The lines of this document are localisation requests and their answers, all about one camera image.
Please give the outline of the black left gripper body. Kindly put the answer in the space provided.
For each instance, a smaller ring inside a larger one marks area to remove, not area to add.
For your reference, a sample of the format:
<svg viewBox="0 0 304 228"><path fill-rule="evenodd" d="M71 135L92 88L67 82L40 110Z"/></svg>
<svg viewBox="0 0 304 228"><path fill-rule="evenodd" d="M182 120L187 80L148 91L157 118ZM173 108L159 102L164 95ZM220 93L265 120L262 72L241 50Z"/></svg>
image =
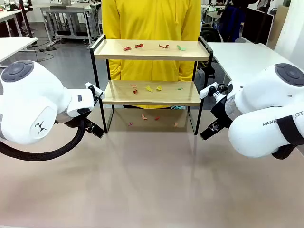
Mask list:
<svg viewBox="0 0 304 228"><path fill-rule="evenodd" d="M56 116L56 123L63 123L70 128L78 128L80 126L86 127L87 117L90 114L90 111L77 114L76 117L71 117L67 112L61 112Z"/></svg>

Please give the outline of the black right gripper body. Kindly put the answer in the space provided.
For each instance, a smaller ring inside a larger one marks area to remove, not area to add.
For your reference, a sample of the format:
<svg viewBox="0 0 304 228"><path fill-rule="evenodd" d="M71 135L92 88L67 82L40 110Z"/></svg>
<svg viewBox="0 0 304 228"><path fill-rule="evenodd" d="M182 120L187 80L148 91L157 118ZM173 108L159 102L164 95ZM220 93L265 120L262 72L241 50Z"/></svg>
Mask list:
<svg viewBox="0 0 304 228"><path fill-rule="evenodd" d="M229 116L225 111L226 101L227 101L227 96L225 95L211 109L211 113L216 117L216 120L213 122L214 125L230 126L232 124L232 120L229 118Z"/></svg>

